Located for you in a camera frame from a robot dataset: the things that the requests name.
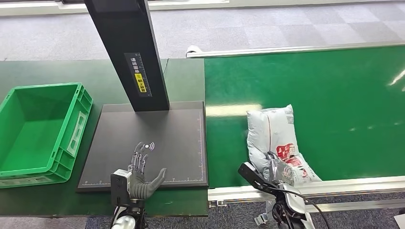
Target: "robot finger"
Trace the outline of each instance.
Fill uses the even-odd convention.
[[[134,152],[141,152],[142,148],[145,146],[145,144],[143,144],[143,142],[139,142],[138,145],[135,147]]]
[[[139,153],[134,152],[134,154],[132,155],[132,159],[131,159],[131,165],[133,168],[137,168],[137,166],[138,166],[138,157],[139,157]]]
[[[142,159],[142,166],[141,166],[141,173],[143,173],[143,170],[145,169],[145,165],[146,165],[146,159],[148,159],[148,155],[146,154],[143,159]]]
[[[137,162],[138,162],[137,167],[138,167],[139,170],[141,170],[142,154],[138,155]]]
[[[145,151],[145,145],[143,145],[143,146],[140,148],[139,152],[143,154],[144,151]]]

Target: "label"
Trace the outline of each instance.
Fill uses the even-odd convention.
[[[20,179],[8,179],[8,180],[0,180],[0,187],[1,186],[10,186],[10,185],[27,185],[27,184],[40,184],[45,182],[50,182],[51,179],[40,176],[40,177],[28,177],[28,178],[20,178]]]
[[[148,77],[143,67],[142,58],[139,52],[124,53],[129,70],[136,83],[138,95],[140,97],[152,97],[152,91],[149,87]]]
[[[77,154],[77,148],[79,147],[79,141],[82,137],[82,135],[80,135],[80,133],[84,129],[84,126],[85,126],[84,120],[86,118],[87,118],[87,115],[85,115],[84,113],[79,111],[79,117],[77,118],[77,121],[76,121],[75,130],[73,131],[72,138],[70,139],[69,145],[66,149],[67,152],[72,156],[76,156],[76,154]]]

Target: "gray glove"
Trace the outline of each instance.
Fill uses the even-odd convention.
[[[128,166],[128,171],[132,172],[130,180],[130,197],[133,199],[148,199],[164,182],[166,178],[166,168],[160,170],[159,175],[150,183],[145,182],[144,168],[148,155],[142,157],[145,145],[140,142],[135,148],[134,155],[131,160],[131,165]]]

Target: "white label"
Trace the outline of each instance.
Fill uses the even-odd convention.
[[[252,170],[253,172],[256,171],[255,167],[253,167],[249,162],[245,162],[244,163],[250,170]]]
[[[67,146],[67,152],[72,155],[76,156],[77,147],[79,146],[79,139],[82,137],[81,133],[83,132],[85,126],[85,120],[87,115],[79,111],[79,117],[76,121],[75,130],[73,131],[72,138],[70,139],[69,145]]]
[[[10,185],[27,185],[27,184],[40,184],[52,181],[51,179],[40,176],[40,177],[28,177],[20,179],[9,179],[9,180],[0,180],[1,186],[10,186]]]
[[[123,169],[117,169],[117,171],[114,172],[115,175],[121,176],[121,177],[125,177],[125,179],[127,179],[127,191],[129,193],[129,182],[130,182],[130,178],[132,173]]]

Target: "white plastic bag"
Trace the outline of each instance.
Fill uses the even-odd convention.
[[[294,129],[294,111],[291,105],[247,112],[247,148],[255,168],[269,178],[267,152],[291,166],[294,183],[321,181],[299,152]]]

